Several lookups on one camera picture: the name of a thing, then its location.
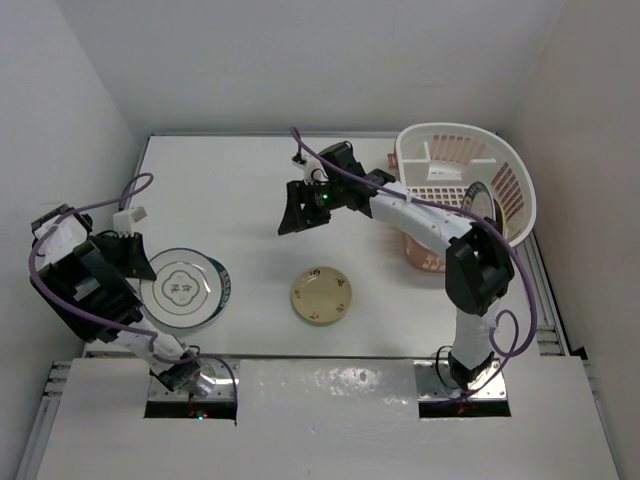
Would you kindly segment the patterned white plate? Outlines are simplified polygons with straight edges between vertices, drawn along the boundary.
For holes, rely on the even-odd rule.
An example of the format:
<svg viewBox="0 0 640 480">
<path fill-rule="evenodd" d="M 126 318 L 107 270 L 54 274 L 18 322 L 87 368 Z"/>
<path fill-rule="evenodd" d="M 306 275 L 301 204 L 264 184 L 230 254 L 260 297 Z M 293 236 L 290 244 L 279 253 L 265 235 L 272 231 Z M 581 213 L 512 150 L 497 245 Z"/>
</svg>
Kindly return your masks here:
<svg viewBox="0 0 640 480">
<path fill-rule="evenodd" d="M 160 324 L 189 329 L 216 315 L 222 286 L 213 263 L 200 252 L 175 248 L 155 255 L 155 280 L 141 280 L 139 293 L 150 317 Z"/>
</svg>

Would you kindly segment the beige plate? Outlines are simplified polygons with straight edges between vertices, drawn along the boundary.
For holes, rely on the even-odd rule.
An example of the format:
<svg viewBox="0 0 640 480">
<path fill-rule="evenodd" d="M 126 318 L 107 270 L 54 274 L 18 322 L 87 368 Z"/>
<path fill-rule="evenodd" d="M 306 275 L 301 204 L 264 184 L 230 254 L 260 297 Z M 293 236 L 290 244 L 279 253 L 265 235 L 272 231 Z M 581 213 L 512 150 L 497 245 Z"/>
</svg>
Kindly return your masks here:
<svg viewBox="0 0 640 480">
<path fill-rule="evenodd" d="M 350 280 L 330 266 L 311 267 L 294 281 L 291 305 L 296 314 L 313 325 L 329 325 L 349 311 L 353 291 Z"/>
</svg>

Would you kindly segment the green red rimmed plate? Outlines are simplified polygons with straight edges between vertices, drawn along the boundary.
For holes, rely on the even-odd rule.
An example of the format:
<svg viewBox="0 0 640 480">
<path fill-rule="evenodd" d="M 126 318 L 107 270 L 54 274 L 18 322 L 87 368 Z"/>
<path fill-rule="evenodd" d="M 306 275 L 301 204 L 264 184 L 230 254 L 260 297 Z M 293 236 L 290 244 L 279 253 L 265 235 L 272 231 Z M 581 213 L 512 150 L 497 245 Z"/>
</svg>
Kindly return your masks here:
<svg viewBox="0 0 640 480">
<path fill-rule="evenodd" d="M 203 276 L 209 289 L 206 317 L 202 325 L 208 325 L 220 317 L 229 304 L 232 293 L 232 279 L 227 268 L 218 260 L 205 256 Z"/>
</svg>

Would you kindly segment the dark rimmed plate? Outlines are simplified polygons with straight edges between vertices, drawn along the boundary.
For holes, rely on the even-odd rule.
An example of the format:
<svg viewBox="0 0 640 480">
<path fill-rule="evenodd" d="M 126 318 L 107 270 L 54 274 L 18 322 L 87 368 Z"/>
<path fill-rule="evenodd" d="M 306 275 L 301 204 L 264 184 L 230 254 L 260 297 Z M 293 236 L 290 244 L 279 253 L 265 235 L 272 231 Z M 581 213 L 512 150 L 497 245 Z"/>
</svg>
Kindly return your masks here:
<svg viewBox="0 0 640 480">
<path fill-rule="evenodd" d="M 473 182 L 465 191 L 462 209 L 481 218 L 497 219 L 497 209 L 493 195 L 487 185 L 481 181 Z"/>
</svg>

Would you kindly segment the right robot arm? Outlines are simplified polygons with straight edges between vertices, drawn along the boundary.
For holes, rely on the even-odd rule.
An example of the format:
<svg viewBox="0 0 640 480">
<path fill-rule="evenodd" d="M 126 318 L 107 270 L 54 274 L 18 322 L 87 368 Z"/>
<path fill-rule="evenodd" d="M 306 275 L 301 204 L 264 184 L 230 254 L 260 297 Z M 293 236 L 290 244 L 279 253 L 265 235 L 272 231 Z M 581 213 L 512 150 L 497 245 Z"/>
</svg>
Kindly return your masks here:
<svg viewBox="0 0 640 480">
<path fill-rule="evenodd" d="M 468 389 L 495 356 L 490 331 L 514 277 L 505 245 L 477 221 L 420 204 L 390 173 L 365 171 L 347 141 L 317 159 L 297 152 L 292 162 L 304 176 L 286 185 L 279 234 L 325 225 L 332 211 L 346 207 L 399 229 L 444 261 L 445 291 L 456 308 L 450 376 L 455 386 Z"/>
</svg>

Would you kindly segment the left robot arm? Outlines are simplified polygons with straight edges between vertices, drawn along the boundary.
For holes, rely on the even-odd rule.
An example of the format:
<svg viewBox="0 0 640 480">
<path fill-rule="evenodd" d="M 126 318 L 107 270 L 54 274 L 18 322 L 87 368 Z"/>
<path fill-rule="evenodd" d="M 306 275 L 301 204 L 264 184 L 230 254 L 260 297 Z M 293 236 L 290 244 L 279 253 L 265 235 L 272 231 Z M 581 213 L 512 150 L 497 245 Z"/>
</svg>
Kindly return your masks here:
<svg viewBox="0 0 640 480">
<path fill-rule="evenodd" d="M 143 313 L 132 280 L 155 280 L 143 236 L 132 229 L 95 234 L 87 214 L 67 204 L 31 223 L 35 249 L 31 285 L 86 343 L 130 350 L 168 390 L 195 395 L 202 364 Z"/>
</svg>

